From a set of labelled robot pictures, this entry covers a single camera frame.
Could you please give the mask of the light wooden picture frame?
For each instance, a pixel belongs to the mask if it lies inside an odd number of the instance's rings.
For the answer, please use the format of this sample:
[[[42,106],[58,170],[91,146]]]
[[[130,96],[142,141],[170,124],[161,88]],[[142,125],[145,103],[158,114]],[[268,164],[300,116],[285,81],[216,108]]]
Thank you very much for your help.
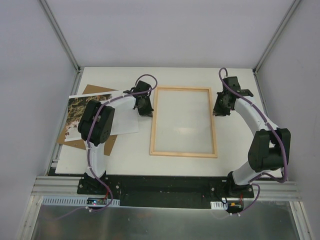
[[[159,86],[154,92],[152,156],[218,157],[210,87]]]

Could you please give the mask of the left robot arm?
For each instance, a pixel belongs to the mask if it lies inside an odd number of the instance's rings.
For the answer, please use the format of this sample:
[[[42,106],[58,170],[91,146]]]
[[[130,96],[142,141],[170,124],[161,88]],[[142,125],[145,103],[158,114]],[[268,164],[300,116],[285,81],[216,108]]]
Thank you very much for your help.
[[[151,117],[153,108],[150,95],[158,85],[138,79],[135,86],[121,93],[112,93],[107,100],[89,100],[79,121],[77,130],[85,144],[87,169],[84,182],[94,194],[105,191],[107,184],[104,163],[104,147],[112,133],[115,115],[128,110],[138,110],[141,116]]]

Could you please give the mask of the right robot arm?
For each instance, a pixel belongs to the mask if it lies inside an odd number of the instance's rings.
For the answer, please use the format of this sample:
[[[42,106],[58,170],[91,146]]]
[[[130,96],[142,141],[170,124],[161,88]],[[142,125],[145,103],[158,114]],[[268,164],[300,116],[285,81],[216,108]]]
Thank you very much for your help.
[[[222,91],[217,93],[213,108],[215,117],[229,116],[237,112],[245,121],[253,135],[248,150],[247,161],[227,175],[225,192],[230,197],[238,197],[249,185],[263,175],[271,177],[271,171],[283,169],[283,176],[276,179],[283,183],[288,178],[291,133],[273,123],[255,104],[249,89],[242,89],[236,76],[226,76],[221,80]]]

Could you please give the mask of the printed photo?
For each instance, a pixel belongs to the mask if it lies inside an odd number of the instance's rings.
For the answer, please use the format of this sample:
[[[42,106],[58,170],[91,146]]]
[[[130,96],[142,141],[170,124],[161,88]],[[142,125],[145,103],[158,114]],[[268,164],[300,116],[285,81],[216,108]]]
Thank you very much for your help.
[[[66,142],[81,140],[78,126],[90,100],[106,102],[112,98],[111,92],[71,95],[68,99],[64,139]]]

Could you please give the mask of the white paper sheet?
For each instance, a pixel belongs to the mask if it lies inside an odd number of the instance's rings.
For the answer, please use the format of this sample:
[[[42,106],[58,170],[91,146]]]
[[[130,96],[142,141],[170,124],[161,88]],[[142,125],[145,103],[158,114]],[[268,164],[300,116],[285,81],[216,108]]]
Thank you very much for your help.
[[[118,99],[110,104],[115,109],[110,135],[139,132],[138,112],[134,109],[134,98]]]

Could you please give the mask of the right aluminium corner post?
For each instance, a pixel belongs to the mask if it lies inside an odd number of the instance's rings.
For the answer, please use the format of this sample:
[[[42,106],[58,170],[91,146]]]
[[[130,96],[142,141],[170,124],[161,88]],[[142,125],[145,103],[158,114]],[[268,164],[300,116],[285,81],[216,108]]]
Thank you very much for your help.
[[[257,64],[252,69],[253,75],[256,76],[261,67],[263,66],[264,62],[266,61],[267,57],[269,56],[270,52],[272,51],[273,47],[277,43],[278,39],[280,38],[281,34],[284,32],[286,26],[290,22],[291,18],[293,17],[294,13],[296,12],[297,8],[302,3],[302,0],[293,0],[290,4],[288,10],[286,11],[284,17],[280,21],[278,27],[276,28],[275,32],[273,33],[270,41],[268,42],[266,48],[264,49],[261,57],[259,58]]]

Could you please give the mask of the aluminium corner post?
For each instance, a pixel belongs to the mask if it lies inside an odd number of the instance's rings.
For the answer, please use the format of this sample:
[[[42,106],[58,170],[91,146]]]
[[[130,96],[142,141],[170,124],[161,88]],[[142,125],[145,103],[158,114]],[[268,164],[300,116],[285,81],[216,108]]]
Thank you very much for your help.
[[[56,20],[53,11],[51,10],[50,5],[48,4],[47,0],[38,0],[37,1],[40,5],[40,7],[42,8],[49,24],[51,25],[58,41],[60,42],[62,49],[64,50],[64,52],[66,53],[70,63],[72,64],[72,66],[74,67],[75,71],[77,73],[80,72],[81,70],[81,66],[79,65],[78,61],[75,58],[75,55],[73,54],[70,45],[68,44],[61,28],[60,25],[58,23],[58,21]]]
[[[261,57],[259,58],[257,64],[252,69],[253,75],[256,76],[261,67],[263,66],[264,62],[266,61],[267,57],[269,56],[270,52],[272,51],[273,47],[277,43],[278,39],[280,38],[281,34],[284,32],[286,26],[290,22],[291,18],[293,17],[294,13],[296,12],[297,8],[302,3],[302,0],[293,0],[290,4],[288,10],[286,11],[284,17],[280,21],[278,27],[276,28],[275,32],[273,33],[270,41],[268,42],[266,48],[264,49]]]

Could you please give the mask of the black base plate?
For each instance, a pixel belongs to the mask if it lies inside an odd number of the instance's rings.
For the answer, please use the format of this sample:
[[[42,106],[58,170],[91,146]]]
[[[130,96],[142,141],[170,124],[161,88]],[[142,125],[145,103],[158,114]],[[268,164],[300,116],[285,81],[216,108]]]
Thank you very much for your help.
[[[106,186],[92,186],[80,178],[79,195],[107,195],[124,207],[209,209],[210,202],[254,198],[249,185],[238,197],[225,192],[227,177],[105,175]]]

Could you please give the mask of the left aluminium corner post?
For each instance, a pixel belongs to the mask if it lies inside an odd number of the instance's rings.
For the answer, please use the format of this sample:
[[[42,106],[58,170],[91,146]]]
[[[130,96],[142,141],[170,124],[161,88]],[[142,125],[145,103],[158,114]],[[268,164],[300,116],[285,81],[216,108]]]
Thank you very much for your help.
[[[40,7],[42,8],[49,24],[51,25],[58,41],[60,42],[62,49],[64,50],[64,52],[66,53],[70,63],[72,64],[72,66],[74,67],[75,71],[77,73],[80,72],[81,70],[81,66],[79,65],[78,61],[75,58],[75,55],[73,54],[70,45],[68,44],[61,28],[60,25],[58,23],[58,21],[56,20],[53,11],[51,10],[50,5],[48,4],[47,0],[38,0],[37,1],[40,5]]]

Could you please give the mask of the aluminium front rail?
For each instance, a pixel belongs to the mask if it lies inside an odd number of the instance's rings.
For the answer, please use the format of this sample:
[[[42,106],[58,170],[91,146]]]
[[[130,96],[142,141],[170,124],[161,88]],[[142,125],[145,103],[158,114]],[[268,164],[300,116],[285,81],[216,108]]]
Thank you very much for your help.
[[[295,182],[278,183],[267,178],[234,190],[226,177],[109,175],[105,183],[116,199],[129,193],[199,193],[209,198],[219,196],[252,199],[258,196],[262,201],[302,200]],[[38,176],[31,193],[34,196],[104,196],[106,192],[103,185],[99,185],[97,189],[89,188],[84,185],[84,178],[79,176]]]

